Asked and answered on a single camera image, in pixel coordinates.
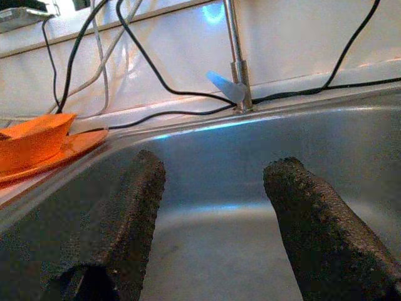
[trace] sink basin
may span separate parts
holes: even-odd
[[[373,93],[119,132],[0,211],[3,238],[24,246],[12,255],[0,250],[0,258],[56,256],[85,210],[147,149],[164,161],[167,181],[142,301],[302,300],[264,193],[263,168],[297,157],[401,259],[400,99]]]

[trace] faucet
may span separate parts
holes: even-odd
[[[246,113],[252,110],[251,89],[249,86],[249,77],[247,72],[247,63],[242,58],[241,42],[239,41],[239,31],[234,0],[224,0],[226,9],[227,27],[229,31],[231,53],[233,62],[231,63],[232,79],[236,84],[242,84],[246,91],[242,101],[237,104],[236,110],[240,113]]]

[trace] orange object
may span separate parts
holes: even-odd
[[[66,136],[61,144],[59,153],[55,156],[25,169],[0,172],[0,183],[10,182],[10,184],[12,184],[14,181],[48,171],[70,162],[100,145],[105,140],[107,133],[107,130],[99,130],[96,132]]]
[[[0,172],[29,167],[56,155],[75,117],[44,115],[0,129]]]

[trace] black cable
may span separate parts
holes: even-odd
[[[205,115],[212,115],[216,114],[218,112],[227,110],[229,108],[233,108],[236,105],[226,105],[225,107],[222,108],[217,108],[215,110],[211,111],[206,111],[206,112],[191,112],[191,111],[165,111],[165,112],[159,112],[155,113],[149,116],[146,116],[138,121],[132,122],[130,124],[123,124],[123,125],[114,125],[113,127],[109,127],[110,130],[117,130],[117,129],[126,129],[127,127],[134,127],[138,124],[141,124],[142,122],[145,122],[151,118],[158,117],[158,116],[163,116],[163,115],[171,115],[171,114],[181,114],[181,115],[194,115],[194,116],[205,116]]]
[[[142,47],[142,45],[140,44],[139,40],[135,37],[135,35],[132,33],[131,29],[128,27],[128,24],[125,22],[125,20],[122,17],[121,14],[121,4],[122,4],[123,0],[118,0],[117,1],[117,5],[116,5],[116,10],[117,10],[117,16],[122,24],[122,26],[124,27],[125,31],[129,34],[129,36],[131,37],[131,39],[133,40],[133,42],[137,45],[137,47],[139,48],[139,50],[141,51],[141,53],[143,54],[143,56],[145,57],[146,61],[148,62],[148,64],[150,65],[150,67],[152,68],[152,70],[154,71],[155,75],[157,76],[157,78],[159,79],[160,83],[162,84],[162,86],[169,91],[170,93],[176,94],[176,95],[192,95],[192,96],[202,96],[202,97],[211,97],[214,99],[218,99],[218,100],[222,100],[223,102],[227,102],[229,103],[228,106],[216,109],[216,110],[211,110],[211,111],[207,111],[207,112],[188,112],[188,111],[166,111],[166,112],[159,112],[156,114],[152,114],[149,116],[146,116],[136,122],[132,122],[129,124],[125,124],[125,125],[116,125],[116,126],[112,126],[109,127],[109,129],[124,129],[127,127],[133,127],[136,126],[138,124],[141,124],[142,122],[145,122],[151,118],[154,117],[158,117],[161,115],[167,115],[167,114],[184,114],[184,115],[211,115],[211,114],[215,114],[218,112],[221,112],[223,110],[227,110],[229,108],[233,108],[236,106],[235,103],[231,102],[228,99],[225,99],[224,97],[220,97],[217,95],[212,95],[212,94],[208,94],[208,93],[198,93],[198,92],[181,92],[181,91],[177,91],[174,90],[172,88],[170,88],[165,80],[163,79],[163,77],[161,76],[160,72],[158,71],[158,69],[156,68],[156,66],[154,65],[153,61],[150,59],[149,55],[147,54],[147,52],[144,50],[144,48]],[[67,83],[69,85],[69,77],[71,76],[71,67],[72,67],[72,62],[73,59],[75,57],[76,54],[76,50],[78,49],[79,43],[83,37],[83,34],[85,33],[85,30],[88,27],[88,24],[92,21],[92,19],[95,17],[96,13],[100,10],[100,8],[107,2],[107,0],[103,0],[102,3],[100,3],[92,12],[92,14],[88,17],[87,21],[85,22],[84,26],[82,27],[80,34],[78,35],[73,51],[71,52],[70,55],[70,60],[68,62],[68,70],[67,70],[67,79],[66,79],[66,89],[65,92],[68,93],[68,87],[67,87]],[[302,90],[302,91],[297,91],[297,92],[283,92],[283,93],[277,93],[277,94],[273,94],[267,97],[263,97],[263,98],[257,98],[253,100],[254,104],[257,103],[261,103],[263,101],[267,101],[267,100],[273,100],[273,99],[278,99],[278,98],[285,98],[285,97],[291,97],[291,96],[295,96],[295,95],[312,95],[312,94],[316,94],[316,93],[320,93],[323,90],[332,90],[332,89],[337,89],[337,88],[353,88],[353,87],[364,87],[364,86],[369,86],[369,85],[379,85],[379,84],[383,84],[383,83],[390,83],[390,82],[397,82],[397,81],[401,81],[401,78],[393,78],[393,79],[389,79],[389,80],[378,80],[378,81],[374,81],[374,82],[365,82],[365,83],[354,83],[354,84],[347,84],[347,85],[337,85],[337,86],[331,86],[330,87],[330,83],[333,81],[334,77],[336,76],[338,69],[340,68],[340,65],[342,63],[342,61],[344,60],[346,54],[348,53],[348,50],[350,49],[351,45],[353,44],[353,42],[356,40],[357,36],[360,34],[360,32],[364,29],[364,27],[367,25],[367,23],[370,21],[370,19],[372,18],[372,16],[374,15],[378,5],[380,4],[380,0],[375,0],[373,7],[371,8],[369,14],[367,15],[367,17],[363,20],[362,24],[358,27],[358,29],[354,32],[353,36],[351,37],[351,39],[348,41],[348,43],[345,46],[345,49],[342,51],[341,56],[339,57],[329,79],[326,81],[326,83],[320,87],[320,88],[312,88],[312,89],[307,89],[307,90]],[[65,105],[65,98],[63,97],[63,102],[61,103],[61,110],[63,109]]]
[[[50,45],[49,45],[49,41],[48,41],[48,36],[46,34],[46,30],[44,30],[44,26],[46,25],[46,23],[48,21],[49,21],[49,19],[46,19],[46,20],[44,20],[42,22],[42,33],[43,33],[44,41],[46,42],[46,48],[48,49],[51,67],[53,68],[53,96],[55,98],[55,102],[57,104],[57,107],[60,108],[60,103],[59,103],[59,101],[57,99],[57,91],[56,91],[56,82],[57,82],[56,65],[55,65],[55,61],[53,60],[53,55],[51,55],[51,50],[50,50]]]
[[[129,28],[127,22],[125,22],[122,14],[121,14],[121,3],[123,0],[118,0],[117,1],[117,5],[116,5],[116,10],[117,10],[117,16],[122,24],[122,26],[124,27],[125,31],[128,33],[128,35],[131,37],[132,41],[135,43],[135,45],[137,45],[138,49],[140,50],[141,54],[145,57],[146,61],[148,62],[149,66],[152,68],[153,72],[155,73],[155,75],[157,76],[157,78],[159,79],[159,82],[162,84],[162,86],[169,91],[171,94],[175,94],[175,95],[190,95],[190,96],[202,96],[202,97],[209,97],[209,98],[214,98],[217,100],[221,100],[222,102],[226,102],[229,103],[232,106],[235,106],[236,103],[221,97],[221,96],[217,96],[217,95],[213,95],[213,94],[209,94],[209,93],[201,93],[201,92],[190,92],[190,91],[177,91],[174,90],[172,88],[170,88],[167,83],[165,82],[165,80],[163,79],[162,75],[160,74],[160,72],[158,71],[158,69],[156,68],[155,64],[153,63],[152,59],[149,57],[149,55],[147,54],[147,52],[145,51],[145,49],[142,47],[142,45],[140,44],[139,40],[135,37],[135,35],[133,34],[133,32],[131,31],[131,29]]]
[[[268,100],[274,100],[274,99],[279,99],[279,98],[286,98],[286,97],[292,97],[292,96],[296,96],[296,95],[313,95],[313,94],[317,94],[322,92],[323,90],[328,90],[329,89],[329,85],[331,84],[331,82],[333,81],[334,77],[336,76],[338,69],[341,66],[341,63],[343,62],[346,54],[348,53],[348,50],[350,49],[351,45],[353,44],[353,42],[356,40],[356,38],[358,37],[358,35],[361,33],[361,31],[365,28],[365,26],[368,24],[368,22],[370,21],[370,19],[372,18],[372,16],[375,14],[375,11],[378,7],[378,5],[380,4],[380,0],[375,0],[371,10],[369,11],[368,15],[365,17],[365,19],[362,21],[361,25],[359,25],[358,29],[354,32],[354,34],[352,35],[352,37],[350,38],[350,40],[348,41],[348,43],[346,44],[344,50],[342,51],[329,79],[326,81],[326,83],[320,87],[320,88],[312,88],[312,89],[306,89],[306,90],[302,90],[302,91],[296,91],[296,92],[282,92],[282,93],[276,93],[276,94],[272,94],[266,97],[262,97],[262,98],[257,98],[253,100],[253,104],[258,104],[261,102],[265,102]],[[336,88],[340,88],[343,86],[351,86],[351,87],[362,87],[362,83],[361,84],[353,84],[354,86],[351,85],[341,85],[341,86],[334,86],[331,87],[330,89],[336,89]],[[365,85],[374,85],[374,82],[370,82],[370,83],[365,83]]]
[[[67,65],[67,74],[65,78],[65,86],[64,86],[64,94],[63,98],[61,99],[60,106],[56,112],[56,114],[62,113],[65,103],[67,101],[68,97],[68,90],[70,89],[70,84],[71,84],[71,73],[72,73],[72,68],[73,68],[73,63],[75,59],[76,52],[78,51],[78,47],[81,43],[81,40],[83,39],[83,36],[85,35],[85,31],[88,29],[89,24],[93,21],[99,10],[108,2],[109,0],[102,0],[95,8],[94,10],[90,13],[89,17],[86,19],[85,23],[83,23],[83,26],[78,33],[78,36],[76,37],[74,47],[71,50],[70,53],[70,58],[68,59],[68,65]]]

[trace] light blue faucet handle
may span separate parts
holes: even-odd
[[[233,83],[214,71],[208,71],[206,76],[232,102],[241,103],[245,99],[246,86],[243,83]]]

